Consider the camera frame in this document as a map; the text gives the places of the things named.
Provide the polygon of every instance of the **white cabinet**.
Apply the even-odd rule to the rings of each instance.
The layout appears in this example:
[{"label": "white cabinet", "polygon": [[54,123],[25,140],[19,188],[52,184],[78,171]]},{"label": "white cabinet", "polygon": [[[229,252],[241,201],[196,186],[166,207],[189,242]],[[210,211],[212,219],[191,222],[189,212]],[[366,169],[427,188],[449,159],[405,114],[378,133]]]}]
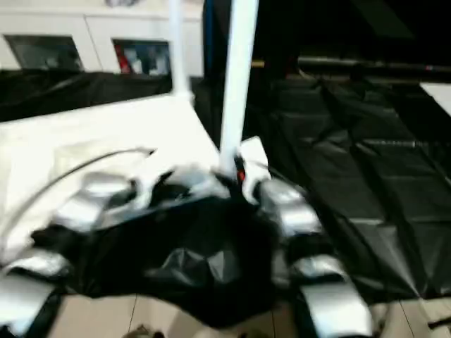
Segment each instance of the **white cabinet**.
[{"label": "white cabinet", "polygon": [[81,15],[0,14],[2,68],[101,70]]},{"label": "white cabinet", "polygon": [[[201,77],[202,1],[182,2],[185,69]],[[0,68],[167,74],[169,15],[167,0],[0,0]]]},{"label": "white cabinet", "polygon": [[[150,74],[168,73],[168,43],[171,40],[168,19],[88,17],[86,21],[103,70],[121,73],[125,61],[128,61],[132,72],[136,65],[136,73],[140,73],[139,69]],[[182,27],[185,69],[188,75],[202,76],[200,22],[185,20]]]}]

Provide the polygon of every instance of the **white pole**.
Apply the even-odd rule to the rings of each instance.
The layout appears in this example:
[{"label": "white pole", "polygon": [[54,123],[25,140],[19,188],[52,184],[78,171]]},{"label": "white pole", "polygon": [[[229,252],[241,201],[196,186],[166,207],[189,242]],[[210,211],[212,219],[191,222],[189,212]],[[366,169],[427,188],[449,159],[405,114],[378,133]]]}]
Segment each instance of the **white pole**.
[{"label": "white pole", "polygon": [[241,144],[245,121],[258,9],[259,0],[232,3],[220,155],[221,171],[231,177],[235,177],[234,157]]},{"label": "white pole", "polygon": [[169,50],[171,52],[173,93],[191,98],[190,84],[186,76],[185,62],[183,60],[182,20],[180,0],[170,0],[169,22],[172,40],[169,43]]}]

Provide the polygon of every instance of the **black plastic sheet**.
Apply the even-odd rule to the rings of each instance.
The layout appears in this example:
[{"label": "black plastic sheet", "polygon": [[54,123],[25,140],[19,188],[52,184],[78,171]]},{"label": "black plastic sheet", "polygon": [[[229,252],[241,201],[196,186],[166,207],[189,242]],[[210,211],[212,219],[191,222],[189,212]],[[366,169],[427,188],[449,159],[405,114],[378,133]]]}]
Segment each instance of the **black plastic sheet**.
[{"label": "black plastic sheet", "polygon": [[209,197],[86,236],[50,225],[33,239],[68,259],[70,272],[58,283],[77,294],[154,296],[208,326],[230,327],[277,299],[274,234],[248,203]]},{"label": "black plastic sheet", "polygon": [[[170,88],[168,79],[148,77],[0,73],[1,119]],[[218,144],[222,87],[197,83],[194,92]],[[252,74],[245,136],[259,135],[270,165],[314,196],[347,269],[373,303],[451,294],[450,127],[417,85],[269,83]]]}]

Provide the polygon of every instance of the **tiled floor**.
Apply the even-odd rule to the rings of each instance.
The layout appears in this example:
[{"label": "tiled floor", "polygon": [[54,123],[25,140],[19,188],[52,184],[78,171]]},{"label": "tiled floor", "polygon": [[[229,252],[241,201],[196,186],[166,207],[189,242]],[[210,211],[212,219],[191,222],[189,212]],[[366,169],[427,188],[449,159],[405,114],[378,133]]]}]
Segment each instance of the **tiled floor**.
[{"label": "tiled floor", "polygon": [[[451,315],[451,300],[403,301],[372,308],[373,318],[387,318],[382,338],[451,338],[446,327],[430,331],[428,321]],[[296,331],[286,304],[251,318],[229,330],[206,327],[166,302],[142,296],[91,300],[71,296],[65,300],[50,338],[120,338],[141,324],[162,331],[168,338],[295,338]]]}]

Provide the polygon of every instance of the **white table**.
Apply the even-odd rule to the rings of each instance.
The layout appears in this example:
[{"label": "white table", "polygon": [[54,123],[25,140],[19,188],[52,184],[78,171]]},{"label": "white table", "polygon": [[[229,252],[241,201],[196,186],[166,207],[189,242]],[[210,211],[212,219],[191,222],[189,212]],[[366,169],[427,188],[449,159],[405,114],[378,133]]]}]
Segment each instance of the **white table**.
[{"label": "white table", "polygon": [[218,151],[188,101],[170,95],[0,124],[0,231],[14,210],[50,179],[91,158],[137,146],[158,151],[144,162],[141,154],[115,156],[58,183],[22,217],[8,238],[8,250],[26,245],[29,234],[47,224],[86,172],[133,176],[183,163],[210,169],[218,165]]}]

